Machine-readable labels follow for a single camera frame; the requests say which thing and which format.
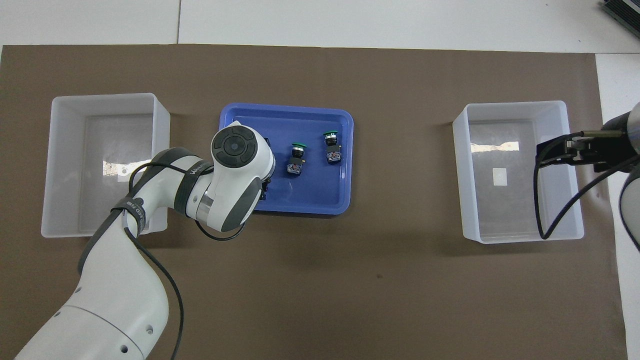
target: black button pad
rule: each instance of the black button pad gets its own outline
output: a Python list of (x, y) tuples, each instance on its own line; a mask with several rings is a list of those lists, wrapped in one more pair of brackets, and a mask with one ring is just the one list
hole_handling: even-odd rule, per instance
[(243, 167), (253, 158), (258, 149), (253, 131), (243, 126), (226, 127), (213, 139), (211, 154), (222, 165), (230, 168)]

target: white label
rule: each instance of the white label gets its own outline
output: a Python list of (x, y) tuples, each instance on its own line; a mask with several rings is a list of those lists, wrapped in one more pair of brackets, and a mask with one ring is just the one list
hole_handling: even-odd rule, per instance
[(493, 185), (507, 186), (507, 169), (504, 167), (493, 168)]

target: black cable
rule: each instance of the black cable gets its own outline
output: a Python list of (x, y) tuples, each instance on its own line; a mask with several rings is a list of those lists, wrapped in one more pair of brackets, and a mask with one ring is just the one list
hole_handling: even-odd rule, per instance
[(246, 225), (246, 222), (242, 225), (240, 225), (240, 228), (238, 229), (238, 231), (236, 231), (235, 234), (227, 237), (227, 238), (219, 238), (215, 235), (211, 235), (209, 234), (204, 227), (202, 227), (202, 225), (200, 225), (200, 222), (197, 220), (194, 220), (196, 222), (196, 225), (198, 226), (198, 229), (200, 229), (200, 231), (205, 234), (208, 238), (213, 239), (213, 240), (217, 240), (217, 241), (227, 241), (227, 240), (231, 240), (234, 239), (236, 236), (240, 235), (240, 233), (242, 232), (242, 230), (244, 230), (244, 226)]
[(562, 208), (562, 210), (558, 213), (558, 215), (556, 216), (556, 218), (554, 219), (554, 221), (551, 223), (551, 226), (549, 226), (549, 228), (547, 229), (547, 231), (545, 232), (542, 229), (542, 221), (540, 219), (540, 204), (538, 201), (538, 172), (540, 171), (540, 164), (542, 162), (542, 159), (545, 158), (545, 156), (547, 155), (547, 153), (551, 150), (551, 148), (553, 148), (554, 146), (558, 145), (559, 143), (563, 142), (563, 141), (567, 141), (567, 139), (571, 139), (571, 138), (575, 138), (577, 136), (582, 136), (584, 133), (581, 131), (579, 133), (573, 133), (573, 134), (569, 134), (569, 135), (565, 135), (562, 136), (558, 139), (556, 139), (553, 142), (550, 142), (537, 156), (536, 156), (536, 165), (534, 167), (533, 170), (533, 201), (534, 201), (534, 208), (536, 211), (536, 224), (538, 225), (538, 234), (540, 234), (540, 238), (542, 238), (543, 240), (546, 240), (549, 238), (549, 236), (551, 236), (551, 234), (553, 233), (553, 231), (556, 229), (557, 225), (560, 223), (560, 221), (562, 220), (562, 218), (565, 216), (565, 214), (569, 211), (569, 209), (580, 199), (580, 197), (582, 197), (586, 192), (588, 192), (592, 187), (596, 186), (600, 181), (603, 181), (604, 179), (606, 179), (607, 177), (611, 176), (611, 174), (622, 170), (623, 168), (637, 162), (640, 161), (640, 155), (634, 156), (633, 158), (629, 158), (627, 160), (625, 160), (624, 162), (617, 164), (616, 166), (610, 168), (609, 170), (603, 172), (602, 174), (600, 174), (598, 177), (596, 177), (594, 180), (592, 180), (590, 183), (588, 183), (585, 187), (583, 187), (582, 189), (580, 189), (580, 191), (578, 191)]
[(184, 306), (182, 304), (182, 295), (180, 295), (180, 290), (178, 290), (178, 286), (173, 280), (171, 274), (169, 274), (169, 271), (160, 263), (160, 261), (158, 261), (158, 259), (156, 259), (155, 256), (153, 256), (144, 246), (142, 246), (138, 239), (129, 231), (128, 227), (126, 227), (124, 230), (127, 234), (127, 237), (129, 237), (131, 242), (133, 242), (138, 250), (142, 251), (142, 253), (146, 255), (149, 260), (151, 260), (151, 262), (153, 262), (153, 264), (156, 264), (156, 266), (158, 267), (158, 269), (160, 269), (164, 276), (166, 276), (166, 278), (171, 283), (173, 291), (175, 292), (175, 297), (178, 299), (178, 307), (180, 308), (180, 325), (178, 327), (178, 338), (175, 340), (175, 347), (173, 348), (173, 354), (171, 355), (171, 360), (174, 360), (176, 354), (178, 353), (180, 342), (182, 341), (182, 328), (184, 326)]
[(187, 172), (187, 170), (181, 169), (179, 167), (173, 166), (171, 164), (165, 164), (165, 163), (159, 163), (156, 161), (150, 161), (148, 163), (144, 163), (140, 166), (138, 166), (136, 168), (136, 170), (133, 170), (133, 172), (131, 173), (130, 177), (129, 177), (129, 192), (131, 192), (131, 190), (133, 190), (133, 186), (134, 186), (134, 178), (136, 177), (136, 174), (138, 174), (138, 172), (146, 167), (165, 167), (165, 168), (170, 168), (172, 170), (176, 170), (178, 172), (182, 172), (183, 174), (185, 174)]

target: black velcro strap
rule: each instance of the black velcro strap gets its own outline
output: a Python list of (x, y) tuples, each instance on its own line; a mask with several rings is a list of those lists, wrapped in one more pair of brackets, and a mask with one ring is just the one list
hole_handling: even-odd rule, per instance
[(200, 174), (211, 166), (211, 163), (200, 160), (187, 170), (180, 182), (180, 186), (178, 186), (178, 191), (175, 193), (175, 200), (173, 201), (175, 211), (188, 217), (187, 202), (189, 201), (189, 195), (191, 195), (193, 187), (196, 186)]
[(147, 215), (145, 214), (145, 210), (142, 208), (143, 201), (141, 198), (132, 199), (130, 197), (123, 197), (118, 201), (118, 204), (111, 208), (111, 210), (126, 210), (130, 213), (138, 223), (138, 234), (136, 237), (140, 235), (142, 229), (145, 228), (147, 224)]

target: round black button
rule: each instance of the round black button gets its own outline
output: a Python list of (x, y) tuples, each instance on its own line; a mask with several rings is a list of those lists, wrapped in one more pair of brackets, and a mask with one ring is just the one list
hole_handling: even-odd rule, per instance
[(231, 156), (242, 154), (245, 147), (246, 143), (240, 136), (230, 136), (225, 139), (225, 152)]

